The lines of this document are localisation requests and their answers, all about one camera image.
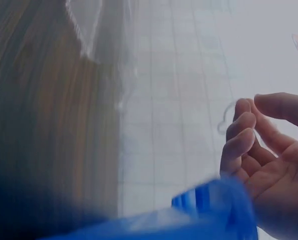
clear plastic sheet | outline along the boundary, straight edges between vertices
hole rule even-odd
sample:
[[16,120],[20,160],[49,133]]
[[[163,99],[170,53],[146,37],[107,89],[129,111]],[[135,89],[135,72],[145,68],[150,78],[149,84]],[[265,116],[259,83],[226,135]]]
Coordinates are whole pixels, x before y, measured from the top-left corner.
[[[165,192],[170,198],[217,174],[237,99],[298,94],[298,1],[118,2],[123,16],[114,24],[122,37],[110,45],[98,30],[110,26],[104,1],[71,0],[67,7],[82,54],[113,64],[119,83],[119,208],[125,216],[161,207]],[[75,8],[96,10],[79,18]],[[298,138],[295,127],[274,123]]]

grout line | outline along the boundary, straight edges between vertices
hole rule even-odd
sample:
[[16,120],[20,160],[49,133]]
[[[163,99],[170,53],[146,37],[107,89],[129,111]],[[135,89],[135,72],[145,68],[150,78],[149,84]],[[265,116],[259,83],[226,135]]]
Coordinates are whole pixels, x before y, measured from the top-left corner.
[[156,180],[155,180],[155,148],[154,148],[154,109],[153,109],[153,83],[152,83],[152,1],[150,2],[150,16],[149,16],[149,42],[150,42],[150,93],[151,93],[151,137],[152,137],[152,160],[153,160],[153,206],[155,209],[155,185],[156,185]]
[[[204,71],[204,68],[203,68],[203,54],[202,54],[202,50],[201,50],[201,43],[199,41],[199,36],[198,36],[198,31],[197,31],[197,24],[196,24],[196,17],[195,17],[195,13],[194,13],[194,7],[193,7],[193,3],[192,3],[192,0],[191,1],[191,11],[192,11],[192,15],[193,15],[193,22],[194,22],[194,28],[195,28],[195,35],[196,35],[196,38],[197,38],[197,41],[198,41],[198,47],[199,47],[199,53],[200,53],[200,58],[201,58],[201,63],[202,63],[202,76],[203,76],[203,84],[204,84],[204,88],[205,88],[205,93],[206,93],[206,101],[207,101],[207,107],[208,107],[208,114],[209,114],[209,124],[210,124],[210,128],[212,128],[212,120],[211,120],[211,109],[210,109],[210,98],[209,98],[209,93],[208,93],[208,87],[207,87],[207,84],[206,84],[206,75],[205,75],[205,71]],[[211,136],[212,136],[212,146],[213,146],[213,156],[215,155],[215,138],[213,136],[213,132],[211,130]],[[215,169],[217,169],[217,164],[216,162],[213,160],[213,164],[215,166]]]
[[176,84],[177,84],[177,90],[178,90],[178,95],[179,95],[179,104],[180,104],[180,118],[181,118],[181,123],[180,123],[180,128],[181,128],[181,142],[182,142],[182,157],[184,161],[184,185],[187,186],[187,156],[186,156],[186,149],[185,149],[185,141],[184,141],[184,118],[183,118],[183,108],[182,108],[182,96],[180,93],[180,83],[179,83],[179,73],[178,73],[178,49],[177,49],[177,44],[175,41],[176,34],[175,34],[175,21],[174,21],[174,13],[173,13],[173,4],[171,4],[172,0],[169,0],[170,8],[171,8],[171,22],[172,22],[172,33],[173,33],[173,44],[174,44],[174,49],[175,49],[175,62],[174,62],[174,77],[176,79]]
[[[213,16],[213,21],[214,21],[216,30],[217,30],[217,32],[219,32],[219,27],[218,27],[218,24],[216,22],[216,17],[215,17],[215,13],[214,13],[214,10],[213,10],[212,1],[211,1],[211,9],[212,9],[212,16]],[[231,101],[233,101],[234,100],[234,96],[233,96],[233,91],[232,91],[232,86],[231,86],[231,80],[230,80],[230,76],[229,76],[229,66],[228,66],[227,58],[226,58],[225,53],[224,53],[223,44],[222,44],[222,40],[221,40],[220,36],[218,36],[218,40],[219,40],[219,44],[220,44],[222,56],[224,58],[225,72],[226,72],[226,75],[227,75],[227,80],[228,80],[229,86],[230,86]]]

blue plastic bag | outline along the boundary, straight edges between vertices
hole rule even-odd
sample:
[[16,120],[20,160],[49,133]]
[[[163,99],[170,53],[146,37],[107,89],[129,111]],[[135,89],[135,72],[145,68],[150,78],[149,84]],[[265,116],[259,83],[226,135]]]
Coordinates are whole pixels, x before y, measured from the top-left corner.
[[252,203],[232,178],[172,199],[172,207],[113,220],[49,240],[257,240]]

wood grain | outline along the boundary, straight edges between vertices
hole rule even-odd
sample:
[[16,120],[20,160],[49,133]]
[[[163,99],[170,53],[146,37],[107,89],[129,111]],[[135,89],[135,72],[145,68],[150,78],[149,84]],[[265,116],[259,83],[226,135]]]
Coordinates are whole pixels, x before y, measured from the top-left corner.
[[118,51],[80,48],[64,0],[0,0],[0,239],[116,216]]

tile grid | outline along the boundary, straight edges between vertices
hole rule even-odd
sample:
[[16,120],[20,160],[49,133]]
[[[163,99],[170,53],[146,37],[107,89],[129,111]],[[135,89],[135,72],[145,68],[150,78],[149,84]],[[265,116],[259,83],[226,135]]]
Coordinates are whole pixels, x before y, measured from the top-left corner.
[[[174,6],[173,6],[171,0],[169,0],[169,4],[171,6],[172,34],[173,34],[173,42],[174,42],[174,48],[175,48],[175,53],[176,53],[176,55],[175,55],[175,71],[174,71],[174,74],[175,74],[175,79],[177,81],[177,85],[178,85],[178,89],[179,89],[180,84],[179,84],[179,76],[178,76],[178,68],[177,68],[178,48],[177,48],[177,44],[176,44],[176,40],[175,40],[176,35],[175,35],[175,27],[174,27],[175,21],[174,21],[174,12],[173,12]],[[183,121],[183,106],[182,106],[182,98],[181,97],[182,97],[181,93],[179,93],[180,117],[181,117],[181,122],[180,122],[180,124],[181,124],[181,127],[180,127],[181,128],[181,140],[182,140],[182,146],[183,146],[183,149],[184,149],[184,152],[182,153],[183,154],[182,157],[183,157],[183,161],[184,161],[184,183],[183,184],[185,186],[187,186],[187,184],[188,184],[187,183],[187,156],[186,156],[186,150],[184,148],[184,145],[185,145],[185,143],[184,143],[184,126],[183,126],[184,121]]]
[[155,168],[156,168],[156,163],[155,163],[155,145],[154,145],[154,112],[153,112],[153,107],[154,107],[154,102],[153,102],[153,83],[152,83],[152,2],[150,1],[150,24],[149,24],[149,28],[150,28],[150,33],[149,33],[149,42],[150,42],[150,88],[151,88],[151,106],[152,106],[152,114],[151,114],[151,136],[152,136],[152,148],[153,148],[153,154],[152,154],[152,160],[153,160],[153,206],[155,207],[155,195],[156,195],[156,186],[155,186],[155,182],[156,182],[156,176],[155,176]]
[[[196,20],[196,16],[195,16],[195,13],[194,13],[193,1],[190,0],[190,2],[191,2],[192,15],[193,15],[193,18],[194,18],[195,33],[196,33],[196,37],[198,38],[199,36],[198,36],[197,24],[196,24],[197,20]],[[203,54],[202,54],[202,49],[201,49],[201,43],[200,43],[200,41],[198,41],[198,46],[199,46],[200,58],[201,58],[201,60],[203,60]],[[203,84],[204,84],[204,88],[207,90],[206,75],[204,74],[204,71],[203,71]],[[207,101],[207,108],[208,108],[208,115],[209,115],[209,124],[210,124],[210,126],[212,126],[211,110],[210,110],[210,98],[209,98],[208,91],[206,91],[206,101]],[[214,139],[214,136],[212,134],[213,155],[214,155],[214,158],[215,158],[215,147],[214,147],[214,145],[215,145],[215,139]],[[214,160],[214,167],[215,167],[215,169],[218,168],[215,160]]]
[[[212,9],[212,16],[213,16],[213,21],[215,23],[215,27],[216,27],[217,31],[219,31],[219,26],[217,25],[216,17],[215,17],[215,14],[214,14],[213,1],[211,1],[211,9]],[[222,44],[222,40],[221,40],[220,37],[218,37],[218,41],[219,41],[219,44],[220,44],[220,49],[221,49],[221,52],[222,52],[222,56],[224,58],[224,64],[225,64],[225,69],[226,69],[226,77],[227,77],[227,80],[229,82],[231,96],[233,96],[232,86],[231,86],[231,81],[230,81],[230,76],[229,76],[229,66],[228,66],[228,63],[227,63],[227,59],[224,55],[223,44]]]

